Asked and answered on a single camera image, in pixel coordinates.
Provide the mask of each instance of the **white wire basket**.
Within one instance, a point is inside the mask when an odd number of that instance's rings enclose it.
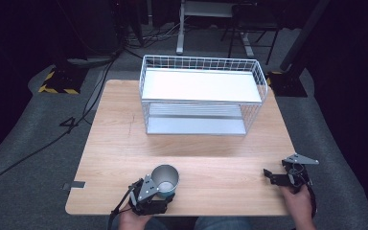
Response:
[[[147,134],[245,135],[267,95],[255,59],[144,56]]]

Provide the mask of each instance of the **wooden table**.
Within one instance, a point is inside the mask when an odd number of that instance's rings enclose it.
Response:
[[[263,169],[286,173],[294,153],[269,90],[246,136],[147,135],[137,80],[109,80],[82,154],[66,211],[109,215],[127,191],[160,164],[180,173],[166,216],[281,216],[287,210]]]

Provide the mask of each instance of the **chair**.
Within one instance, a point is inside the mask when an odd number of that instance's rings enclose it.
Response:
[[[232,35],[228,58],[231,57],[235,34],[262,33],[255,41],[255,43],[258,43],[266,32],[275,32],[271,45],[253,45],[254,47],[270,47],[265,62],[265,64],[268,65],[277,34],[279,33],[279,26],[271,9],[259,2],[239,3],[234,5],[232,7],[232,22],[230,26],[232,27]],[[230,27],[226,28],[221,40],[224,39],[229,28]]]

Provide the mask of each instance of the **hand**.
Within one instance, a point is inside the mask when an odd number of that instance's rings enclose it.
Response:
[[[138,216],[127,204],[119,215],[119,230],[143,230],[152,216]]]
[[[311,196],[307,186],[303,185],[297,194],[293,194],[290,187],[279,186],[279,188],[285,198],[287,209],[294,220],[295,228],[297,230],[316,229],[311,217]]]

